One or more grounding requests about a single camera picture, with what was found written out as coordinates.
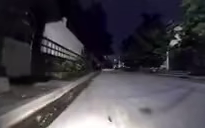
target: night sky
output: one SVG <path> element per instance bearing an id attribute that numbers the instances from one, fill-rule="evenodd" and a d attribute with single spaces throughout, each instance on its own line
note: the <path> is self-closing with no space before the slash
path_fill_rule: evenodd
<path id="1" fill-rule="evenodd" d="M 120 43 L 132 34 L 140 24 L 141 13 L 160 13 L 163 21 L 181 21 L 181 0 L 80 0 L 87 9 L 92 2 L 102 3 L 107 13 L 107 30 L 113 35 L 115 52 Z"/>

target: white wall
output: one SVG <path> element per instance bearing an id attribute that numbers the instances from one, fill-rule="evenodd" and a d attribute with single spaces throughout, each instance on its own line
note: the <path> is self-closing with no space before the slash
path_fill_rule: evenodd
<path id="1" fill-rule="evenodd" d="M 62 21 L 47 23 L 45 26 L 44 36 L 78 54 L 81 54 L 83 45 L 66 27 L 66 23 L 66 18 L 63 18 Z"/>

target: road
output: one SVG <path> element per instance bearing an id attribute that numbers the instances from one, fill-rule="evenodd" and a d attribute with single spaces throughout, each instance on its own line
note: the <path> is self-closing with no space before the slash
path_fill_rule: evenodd
<path id="1" fill-rule="evenodd" d="M 205 84 L 102 72 L 49 128 L 205 128 Z"/>

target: curb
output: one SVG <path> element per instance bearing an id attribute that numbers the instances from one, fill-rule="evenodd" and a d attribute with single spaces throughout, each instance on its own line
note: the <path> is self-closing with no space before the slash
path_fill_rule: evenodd
<path id="1" fill-rule="evenodd" d="M 97 73 L 90 73 L 63 88 L 59 88 L 49 94 L 45 94 L 41 97 L 35 98 L 32 101 L 14 110 L 0 115 L 0 128 L 9 128 L 19 122 L 22 122 L 24 119 L 28 118 L 38 110 L 46 107 L 50 103 L 59 99 L 60 97 L 68 93 L 70 90 L 76 88 L 78 85 L 91 80 L 96 75 Z"/>
<path id="2" fill-rule="evenodd" d="M 171 74 L 157 74 L 158 76 L 166 76 L 166 77 L 175 77 L 180 79 L 186 79 L 186 80 L 193 80 L 198 82 L 205 82 L 205 78 L 195 78 L 188 75 L 171 75 Z"/>

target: sidewalk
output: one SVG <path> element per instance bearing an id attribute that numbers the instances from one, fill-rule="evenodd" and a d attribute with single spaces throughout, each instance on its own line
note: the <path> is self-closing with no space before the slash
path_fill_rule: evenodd
<path id="1" fill-rule="evenodd" d="M 32 86 L 11 86 L 10 92 L 0 95 L 0 128 L 19 123 L 95 75 L 91 73 L 70 82 L 51 80 Z"/>

